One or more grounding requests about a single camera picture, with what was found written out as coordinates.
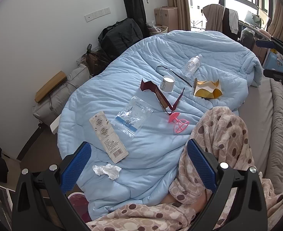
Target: beige curtain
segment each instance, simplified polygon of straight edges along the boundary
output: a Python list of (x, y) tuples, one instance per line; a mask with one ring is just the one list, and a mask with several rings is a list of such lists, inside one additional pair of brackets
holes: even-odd
[(283, 6), (276, 0), (273, 20), (267, 30), (273, 37), (283, 41)]
[(179, 12), (179, 29), (191, 30), (189, 0), (168, 0), (169, 7), (177, 7)]

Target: plastic zip bag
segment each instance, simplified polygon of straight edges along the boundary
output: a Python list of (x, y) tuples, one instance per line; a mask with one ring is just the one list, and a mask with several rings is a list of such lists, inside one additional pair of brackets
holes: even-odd
[(134, 96), (117, 114), (113, 125), (133, 139), (152, 113), (148, 103)]

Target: quilted blanket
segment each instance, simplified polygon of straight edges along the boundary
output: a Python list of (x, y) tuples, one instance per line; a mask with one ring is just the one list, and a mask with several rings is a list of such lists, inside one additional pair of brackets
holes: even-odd
[[(190, 121), (184, 132), (175, 134), (155, 94), (142, 92), (139, 86), (142, 79), (159, 85), (163, 75), (172, 74), (160, 69), (157, 72), (159, 65), (181, 75), (185, 63), (198, 54), (203, 59), (196, 74), (211, 81), (219, 79), (223, 95), (211, 100), (195, 97), (192, 88), (174, 76), (174, 90), (167, 99), (173, 104), (185, 87), (177, 111), (181, 119)], [(236, 110), (246, 99), (248, 86), (259, 85), (261, 76), (262, 67), (255, 54), (222, 33), (174, 31), (138, 42), (78, 88), (62, 111), (58, 147), (64, 158), (83, 141), (92, 145), (92, 156), (77, 181), (89, 201), (90, 217), (94, 220), (127, 203), (159, 204), (176, 177), (183, 147), (203, 114), (215, 106)], [(114, 164), (89, 119), (104, 111), (113, 120), (133, 96), (150, 104), (154, 112), (133, 140), (115, 127), (129, 155), (117, 163), (122, 170), (116, 180), (97, 176), (93, 165)]]

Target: clothing on chair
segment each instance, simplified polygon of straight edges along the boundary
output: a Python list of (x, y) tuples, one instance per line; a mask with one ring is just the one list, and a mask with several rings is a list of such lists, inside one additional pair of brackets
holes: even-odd
[(225, 7), (218, 4), (210, 4), (203, 7), (203, 13), (207, 19), (206, 30), (223, 32), (223, 17)]
[(229, 9), (229, 26), (233, 34), (238, 34), (239, 17), (238, 17), (238, 12), (233, 9)]
[(225, 13), (223, 17), (223, 32), (222, 33), (225, 36), (228, 36), (229, 38), (231, 38), (232, 40), (238, 41), (238, 32), (234, 34), (230, 29), (231, 27), (230, 27), (229, 11), (231, 11), (231, 9), (228, 9), (228, 8), (225, 9)]

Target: barcode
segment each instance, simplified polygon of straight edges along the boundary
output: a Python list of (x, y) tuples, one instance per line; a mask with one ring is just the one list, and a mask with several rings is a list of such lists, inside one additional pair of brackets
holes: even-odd
[(113, 153), (113, 155), (116, 157), (118, 157), (119, 155), (122, 154), (122, 150), (121, 149), (118, 149), (116, 152)]

